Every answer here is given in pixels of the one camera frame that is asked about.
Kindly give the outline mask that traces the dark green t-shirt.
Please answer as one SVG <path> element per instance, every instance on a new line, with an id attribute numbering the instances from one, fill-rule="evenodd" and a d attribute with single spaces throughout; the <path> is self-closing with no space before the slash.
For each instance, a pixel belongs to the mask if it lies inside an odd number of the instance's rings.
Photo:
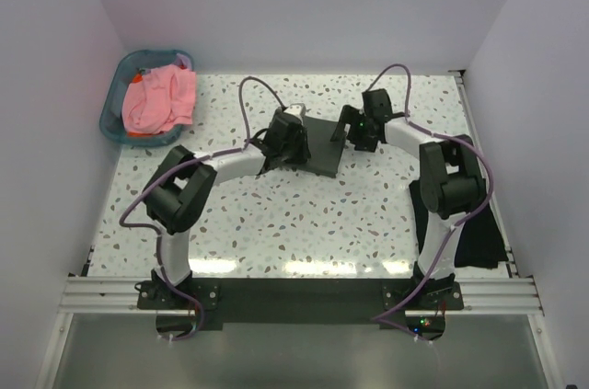
<path id="1" fill-rule="evenodd" d="M 305 118 L 310 158 L 299 168 L 322 177 L 335 178 L 338 174 L 345 137 L 332 141 L 338 123 L 313 117 Z"/>

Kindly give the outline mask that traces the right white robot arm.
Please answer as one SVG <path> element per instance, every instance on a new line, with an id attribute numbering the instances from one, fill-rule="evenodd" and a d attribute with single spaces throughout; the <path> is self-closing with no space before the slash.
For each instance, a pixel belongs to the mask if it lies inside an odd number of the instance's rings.
<path id="1" fill-rule="evenodd" d="M 467 135 L 431 132 L 395 113 L 384 89 L 363 93 L 363 107 L 341 109 L 331 139 L 346 138 L 358 151 L 374 152 L 379 144 L 397 147 L 418 159 L 421 200 L 428 211 L 426 233 L 410 286 L 412 302 L 432 308 L 443 297 L 438 280 L 455 274 L 462 225 L 488 203 L 487 180 L 479 151 Z"/>

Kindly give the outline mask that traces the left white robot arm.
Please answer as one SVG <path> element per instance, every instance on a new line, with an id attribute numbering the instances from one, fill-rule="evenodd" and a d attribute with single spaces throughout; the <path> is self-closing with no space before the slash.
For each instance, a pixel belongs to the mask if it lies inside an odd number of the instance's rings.
<path id="1" fill-rule="evenodd" d="M 306 108 L 293 104 L 277 109 L 268 128 L 243 148 L 197 155 L 173 147 L 144 191 L 147 215 L 164 234 L 156 243 L 156 275 L 162 280 L 158 297 L 170 308 L 191 297 L 188 261 L 190 229 L 200 219 L 213 186 L 240 177 L 256 177 L 288 163 L 310 158 L 305 127 Z"/>

